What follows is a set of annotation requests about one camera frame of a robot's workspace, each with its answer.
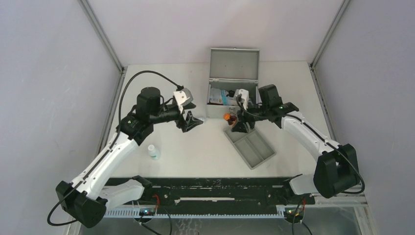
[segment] gray tray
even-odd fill
[[[249,133],[240,133],[226,128],[224,133],[250,169],[257,168],[276,153],[255,129]]]

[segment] white wall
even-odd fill
[[[311,62],[342,0],[90,0],[123,65],[209,62],[211,47]]]
[[[414,234],[415,1],[354,0],[318,64],[380,234]]]
[[[62,234],[55,187],[95,156],[118,71],[76,0],[1,1],[0,31],[0,233]]]

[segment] white tabletop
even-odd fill
[[[130,65],[124,85],[142,70],[160,72],[179,85],[184,85],[192,92],[193,103],[197,105],[192,110],[194,116],[206,116],[209,63]],[[260,62],[259,86],[268,84],[275,84],[283,102],[294,103],[308,121],[329,136],[306,62]],[[166,99],[176,89],[157,75],[138,76],[124,97],[122,117],[136,103],[141,89],[148,86],[160,89]],[[117,124],[116,115],[112,130]],[[222,119],[209,118],[190,132],[182,133],[174,122],[156,124],[154,132],[121,163],[113,177],[278,177],[314,172],[316,163],[307,150],[290,134],[268,121],[257,122],[255,127],[277,154],[256,169],[249,169],[224,135],[223,129],[227,126]],[[161,150],[161,157],[157,161],[152,160],[147,153],[150,144]]]

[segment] metal case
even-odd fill
[[[258,93],[259,50],[212,48],[207,93],[207,117],[222,118],[225,113],[235,113],[238,106],[209,104],[210,88],[222,90],[245,89],[253,103],[259,101]]]

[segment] orange cap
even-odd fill
[[[229,120],[231,118],[230,114],[223,114],[223,119],[225,119],[226,121]]]

